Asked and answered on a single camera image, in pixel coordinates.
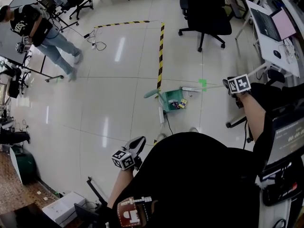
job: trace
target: green object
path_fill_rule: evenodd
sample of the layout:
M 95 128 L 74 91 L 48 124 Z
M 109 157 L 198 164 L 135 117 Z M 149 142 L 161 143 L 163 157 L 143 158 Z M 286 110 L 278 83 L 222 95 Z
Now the green object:
M 201 84 L 202 88 L 207 87 L 207 80 L 206 79 L 199 79 L 199 83 Z
M 19 146 L 13 146 L 11 149 L 16 156 L 17 166 L 22 183 L 26 184 L 31 182 L 36 176 L 36 163 L 33 155 Z
M 158 96 L 160 97 L 160 101 L 165 112 L 179 110 L 175 106 L 173 106 L 169 101 L 175 100 L 178 101 L 178 103 L 180 103 L 181 100 L 183 99 L 182 90 L 178 89 L 178 90 L 172 90 L 172 91 L 160 93 L 158 89 L 155 89 L 146 93 L 144 95 L 144 98 L 148 98 L 154 94 L 158 94 Z

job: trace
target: wooden floor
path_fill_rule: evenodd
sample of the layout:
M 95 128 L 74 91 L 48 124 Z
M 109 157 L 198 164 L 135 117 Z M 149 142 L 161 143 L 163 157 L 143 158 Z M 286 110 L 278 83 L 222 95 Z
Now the wooden floor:
M 47 189 L 39 182 L 33 182 L 28 185 L 22 185 L 7 153 L 0 152 L 0 214 L 5 214 L 24 206 L 35 203 L 40 209 L 54 202 L 49 198 L 53 197 Z M 76 228 L 79 226 L 79 220 L 75 219 L 67 228 Z

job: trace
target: yellow and black caution tape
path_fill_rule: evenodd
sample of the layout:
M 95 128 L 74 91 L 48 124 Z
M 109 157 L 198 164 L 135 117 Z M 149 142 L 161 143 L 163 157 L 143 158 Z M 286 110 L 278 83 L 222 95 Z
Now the yellow and black caution tape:
M 163 33 L 165 30 L 165 23 L 161 23 L 161 40 L 160 40 L 160 67 L 158 69 L 158 77 L 157 77 L 157 89 L 161 89 L 161 84 L 162 84 L 162 62 L 163 62 L 163 57 L 162 57 L 162 51 L 163 51 Z
M 150 21 L 148 21 L 148 20 L 131 21 L 131 22 L 124 22 L 124 23 L 117 23 L 117 24 L 100 25 L 100 26 L 95 26 L 94 28 L 109 27 L 109 26 L 115 26 L 115 25 L 139 24 L 139 23 L 150 23 Z

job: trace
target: digital display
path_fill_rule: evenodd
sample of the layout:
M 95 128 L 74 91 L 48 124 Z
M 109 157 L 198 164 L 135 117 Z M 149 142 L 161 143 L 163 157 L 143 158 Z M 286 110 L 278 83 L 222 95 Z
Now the digital display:
M 276 130 L 268 165 L 304 146 L 304 118 Z

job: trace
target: computer mouse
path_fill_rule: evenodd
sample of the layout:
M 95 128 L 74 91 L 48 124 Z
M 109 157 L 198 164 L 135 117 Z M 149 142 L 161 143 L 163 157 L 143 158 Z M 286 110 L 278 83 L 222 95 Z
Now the computer mouse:
M 278 51 L 274 50 L 274 55 L 281 59 L 281 54 Z

